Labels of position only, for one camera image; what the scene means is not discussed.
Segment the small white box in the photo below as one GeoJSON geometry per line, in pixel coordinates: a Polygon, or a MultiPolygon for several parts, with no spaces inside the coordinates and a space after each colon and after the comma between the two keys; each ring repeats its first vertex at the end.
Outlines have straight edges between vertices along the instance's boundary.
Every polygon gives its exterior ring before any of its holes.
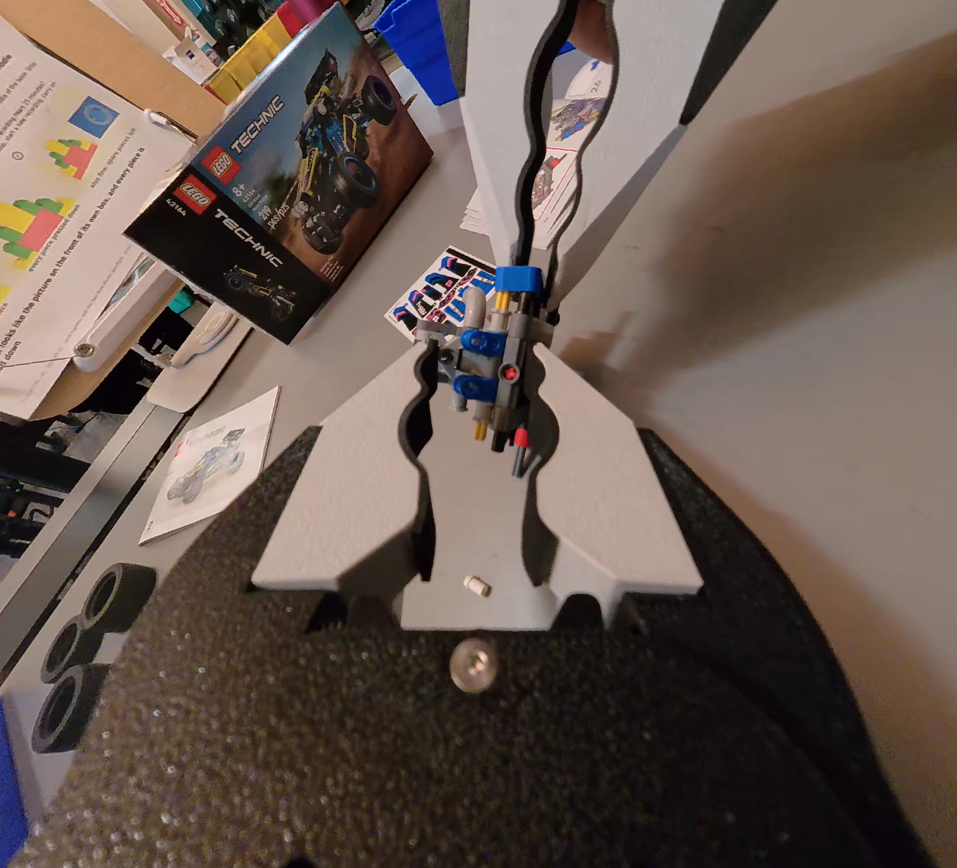
{"type": "Polygon", "coordinates": [[[163,57],[196,80],[205,80],[220,66],[220,58],[202,40],[187,35],[163,52],[163,57]]]}

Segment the white clip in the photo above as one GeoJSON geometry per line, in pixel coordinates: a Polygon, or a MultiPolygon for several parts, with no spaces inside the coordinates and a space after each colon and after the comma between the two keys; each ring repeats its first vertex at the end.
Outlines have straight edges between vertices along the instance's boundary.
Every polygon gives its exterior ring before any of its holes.
{"type": "Polygon", "coordinates": [[[92,327],[74,347],[73,365],[92,373],[140,333],[183,285],[179,276],[151,256],[143,256],[108,300],[92,327]]]}

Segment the printed paper instruction sheet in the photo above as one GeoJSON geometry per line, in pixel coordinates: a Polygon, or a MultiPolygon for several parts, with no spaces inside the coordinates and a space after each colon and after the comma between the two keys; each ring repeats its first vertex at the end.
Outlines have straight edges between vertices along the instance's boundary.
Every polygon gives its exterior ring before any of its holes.
{"type": "Polygon", "coordinates": [[[1,34],[1,404],[30,419],[144,258],[125,236],[190,143],[1,34]]]}

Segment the closed lego instruction booklet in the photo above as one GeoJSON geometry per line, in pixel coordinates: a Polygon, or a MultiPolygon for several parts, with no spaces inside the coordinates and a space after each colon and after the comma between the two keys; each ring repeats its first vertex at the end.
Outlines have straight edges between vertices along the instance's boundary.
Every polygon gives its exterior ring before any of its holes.
{"type": "Polygon", "coordinates": [[[265,465],[280,397],[281,389],[275,386],[185,434],[139,545],[218,515],[253,482],[265,465]]]}

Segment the lego sticker sheet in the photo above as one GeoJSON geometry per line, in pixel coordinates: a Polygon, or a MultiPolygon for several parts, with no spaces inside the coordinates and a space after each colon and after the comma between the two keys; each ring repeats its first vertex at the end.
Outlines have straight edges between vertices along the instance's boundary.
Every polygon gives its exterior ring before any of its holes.
{"type": "Polygon", "coordinates": [[[465,319],[465,296],[481,292],[486,307],[495,299],[496,267],[456,247],[444,249],[412,284],[402,289],[383,318],[407,340],[413,341],[422,321],[461,327],[465,319]]]}

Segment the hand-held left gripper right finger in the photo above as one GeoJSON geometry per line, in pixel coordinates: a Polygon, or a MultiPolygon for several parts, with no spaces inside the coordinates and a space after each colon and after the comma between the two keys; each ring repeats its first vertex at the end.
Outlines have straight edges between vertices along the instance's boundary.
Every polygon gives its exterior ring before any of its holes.
{"type": "Polygon", "coordinates": [[[588,595],[609,625],[625,595],[703,585],[637,426],[542,344],[528,360],[521,557],[557,604],[588,595]]]}

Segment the open lego instruction booklet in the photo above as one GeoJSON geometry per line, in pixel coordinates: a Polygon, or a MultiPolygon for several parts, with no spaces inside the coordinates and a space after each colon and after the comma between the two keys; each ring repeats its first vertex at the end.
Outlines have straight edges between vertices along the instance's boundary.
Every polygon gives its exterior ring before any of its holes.
{"type": "Polygon", "coordinates": [[[565,95],[552,101],[544,161],[530,195],[535,249],[549,248],[568,220],[578,193],[577,159],[604,110],[613,75],[613,64],[591,58],[571,79],[565,95]]]}

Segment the yellow plastic bins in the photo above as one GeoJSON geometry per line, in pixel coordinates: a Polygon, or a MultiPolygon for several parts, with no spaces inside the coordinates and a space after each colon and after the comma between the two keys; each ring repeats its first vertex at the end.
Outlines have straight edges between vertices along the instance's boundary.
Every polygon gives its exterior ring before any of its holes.
{"type": "Polygon", "coordinates": [[[224,104],[230,104],[252,86],[304,27],[288,1],[259,27],[203,85],[224,104]]]}

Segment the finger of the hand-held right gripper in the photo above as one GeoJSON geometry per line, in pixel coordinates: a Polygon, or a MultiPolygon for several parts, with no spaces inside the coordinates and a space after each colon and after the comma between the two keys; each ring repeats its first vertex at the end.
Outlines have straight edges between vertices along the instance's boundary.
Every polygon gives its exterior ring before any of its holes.
{"type": "Polygon", "coordinates": [[[544,149],[545,84],[575,8],[573,0],[469,0],[461,112],[499,265],[530,262],[529,194],[544,149]]]}
{"type": "Polygon", "coordinates": [[[554,243],[549,303],[581,282],[683,136],[680,118],[724,1],[611,1],[615,79],[578,159],[580,194],[554,243]]]}

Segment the wooden board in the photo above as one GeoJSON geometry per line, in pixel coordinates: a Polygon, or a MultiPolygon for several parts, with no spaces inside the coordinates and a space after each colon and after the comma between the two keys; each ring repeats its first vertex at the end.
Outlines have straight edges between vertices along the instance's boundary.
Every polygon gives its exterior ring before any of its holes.
{"type": "MultiPolygon", "coordinates": [[[[174,128],[188,139],[190,146],[184,159],[169,171],[147,206],[186,162],[197,140],[209,136],[224,117],[225,105],[217,97],[174,69],[88,0],[2,0],[2,21],[44,52],[146,111],[151,120],[174,128]]],[[[29,420],[57,416],[75,407],[134,347],[146,329],[96,372],[81,372],[70,361],[29,420]]],[[[2,418],[27,421],[4,413],[2,418]]]]}

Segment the grey and blue lego assembly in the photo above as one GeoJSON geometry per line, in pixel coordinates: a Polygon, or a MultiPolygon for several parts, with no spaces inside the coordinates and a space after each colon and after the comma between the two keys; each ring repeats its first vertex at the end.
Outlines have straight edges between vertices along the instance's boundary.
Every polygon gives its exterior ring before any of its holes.
{"type": "Polygon", "coordinates": [[[450,387],[451,409],[471,413],[474,440],[495,453],[513,448],[516,479],[531,477],[542,462],[529,429],[536,395],[529,366],[532,349],[548,347],[554,332],[557,316],[547,300],[545,283],[541,299],[495,292],[489,309],[478,292],[466,300],[461,327],[422,321],[415,335],[438,343],[438,380],[450,387]]]}

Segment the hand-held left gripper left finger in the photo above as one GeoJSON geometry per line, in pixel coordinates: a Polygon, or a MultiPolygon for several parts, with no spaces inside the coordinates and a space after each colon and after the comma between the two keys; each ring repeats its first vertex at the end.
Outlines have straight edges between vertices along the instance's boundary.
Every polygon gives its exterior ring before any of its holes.
{"type": "Polygon", "coordinates": [[[400,593],[430,580],[436,524],[419,455],[435,392],[436,345],[416,344],[321,422],[256,587],[400,593]]]}

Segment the blue plastic bin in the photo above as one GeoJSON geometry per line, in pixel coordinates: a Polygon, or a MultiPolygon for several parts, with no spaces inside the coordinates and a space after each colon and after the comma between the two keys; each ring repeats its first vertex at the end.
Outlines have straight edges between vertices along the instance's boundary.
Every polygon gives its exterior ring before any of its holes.
{"type": "Polygon", "coordinates": [[[459,98],[437,0],[393,0],[374,24],[436,106],[459,98]]]}

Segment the black lego set box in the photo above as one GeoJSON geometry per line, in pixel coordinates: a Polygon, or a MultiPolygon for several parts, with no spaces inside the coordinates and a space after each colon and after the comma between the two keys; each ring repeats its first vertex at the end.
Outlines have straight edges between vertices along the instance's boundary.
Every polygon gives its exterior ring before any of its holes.
{"type": "Polygon", "coordinates": [[[336,3],[241,92],[125,235],[290,345],[433,156],[336,3]]]}

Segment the blue block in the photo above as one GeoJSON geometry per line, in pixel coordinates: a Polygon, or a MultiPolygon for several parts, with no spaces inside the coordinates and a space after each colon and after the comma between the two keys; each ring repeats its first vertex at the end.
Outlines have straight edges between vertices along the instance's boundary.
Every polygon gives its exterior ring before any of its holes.
{"type": "Polygon", "coordinates": [[[30,823],[23,802],[19,776],[5,710],[1,707],[1,862],[16,854],[29,835],[30,823]]]}

